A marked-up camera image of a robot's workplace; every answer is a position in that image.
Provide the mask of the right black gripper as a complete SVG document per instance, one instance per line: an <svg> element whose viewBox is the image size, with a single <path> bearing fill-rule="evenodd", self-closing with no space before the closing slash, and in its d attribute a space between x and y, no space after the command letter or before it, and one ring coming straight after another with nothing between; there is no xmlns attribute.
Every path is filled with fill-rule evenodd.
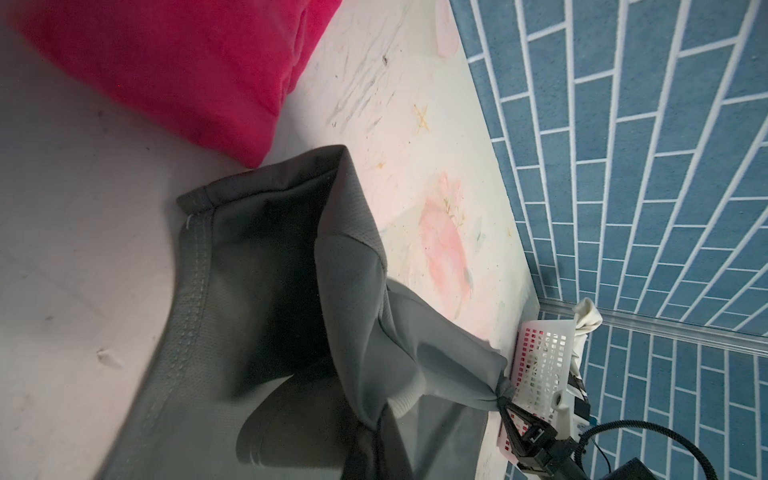
<svg viewBox="0 0 768 480"><path fill-rule="evenodd" d="M524 474L534 479L588 479L574 461L579 450L575 440L558 440L552 425L514 404L509 397L499 397L497 408L514 447L518 468Z"/></svg>

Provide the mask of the white plastic laundry basket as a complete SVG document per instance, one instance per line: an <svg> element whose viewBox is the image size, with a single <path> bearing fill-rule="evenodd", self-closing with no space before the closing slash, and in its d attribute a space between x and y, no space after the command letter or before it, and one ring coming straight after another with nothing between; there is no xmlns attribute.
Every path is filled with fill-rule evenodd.
<svg viewBox="0 0 768 480"><path fill-rule="evenodd" d="M555 396L559 392L568 391L582 397L577 389L568 385L574 331L574 320L532 320L519 327L509 374L513 390L507 397L550 425ZM588 394L583 399L590 403ZM514 447L503 423L497 445L501 453L518 467Z"/></svg>

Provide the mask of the grey t shirt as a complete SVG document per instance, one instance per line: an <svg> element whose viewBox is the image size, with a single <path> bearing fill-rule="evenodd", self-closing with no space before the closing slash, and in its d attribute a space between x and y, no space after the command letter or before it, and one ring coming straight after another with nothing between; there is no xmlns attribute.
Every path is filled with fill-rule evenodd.
<svg viewBox="0 0 768 480"><path fill-rule="evenodd" d="M178 200L166 329L102 479L471 479L506 359L391 279L348 149Z"/></svg>

